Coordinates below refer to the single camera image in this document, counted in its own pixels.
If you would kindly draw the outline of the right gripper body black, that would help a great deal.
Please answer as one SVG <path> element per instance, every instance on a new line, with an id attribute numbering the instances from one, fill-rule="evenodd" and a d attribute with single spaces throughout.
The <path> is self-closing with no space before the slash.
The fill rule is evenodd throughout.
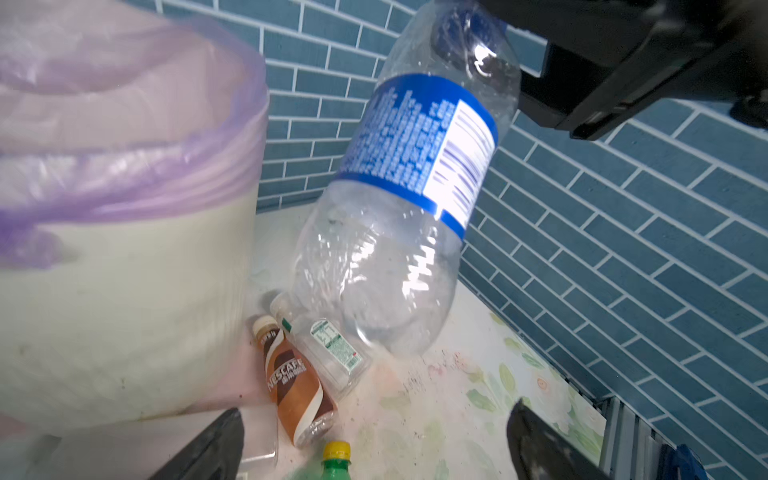
<path id="1" fill-rule="evenodd" d="M 767 126 L 764 1 L 486 1 L 547 42 L 524 74 L 521 111 L 539 126 L 596 140 L 660 99 L 722 101 Z"/>

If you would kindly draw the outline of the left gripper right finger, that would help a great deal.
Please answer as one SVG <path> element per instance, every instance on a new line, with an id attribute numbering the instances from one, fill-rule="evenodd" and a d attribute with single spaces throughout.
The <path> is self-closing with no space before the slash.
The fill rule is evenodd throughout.
<path id="1" fill-rule="evenodd" d="M 506 438 L 519 479 L 608 480 L 597 465 L 519 400 L 510 412 Z"/>

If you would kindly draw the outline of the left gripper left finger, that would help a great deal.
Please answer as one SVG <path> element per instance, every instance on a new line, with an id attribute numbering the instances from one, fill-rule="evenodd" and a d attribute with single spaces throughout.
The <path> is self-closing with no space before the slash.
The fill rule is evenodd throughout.
<path id="1" fill-rule="evenodd" d="M 234 480 L 240 468 L 244 439 L 245 428 L 240 410 L 225 410 L 150 479 Z"/>

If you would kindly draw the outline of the green plastic bottle yellow cap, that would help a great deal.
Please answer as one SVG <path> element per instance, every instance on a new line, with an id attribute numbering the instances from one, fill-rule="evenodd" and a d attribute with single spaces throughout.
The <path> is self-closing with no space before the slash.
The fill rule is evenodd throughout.
<path id="1" fill-rule="evenodd" d="M 310 468 L 300 479 L 351 480 L 351 446 L 346 441 L 330 441 L 323 450 L 322 468 Z"/>

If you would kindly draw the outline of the clear bottle blue label blue cap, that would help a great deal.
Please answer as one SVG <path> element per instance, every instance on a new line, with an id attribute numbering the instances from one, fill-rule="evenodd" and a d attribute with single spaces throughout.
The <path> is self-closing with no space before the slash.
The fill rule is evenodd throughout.
<path id="1" fill-rule="evenodd" d="M 521 76 L 504 24 L 480 3 L 417 11 L 299 236 L 292 289 L 306 308 L 396 356 L 435 342 Z"/>

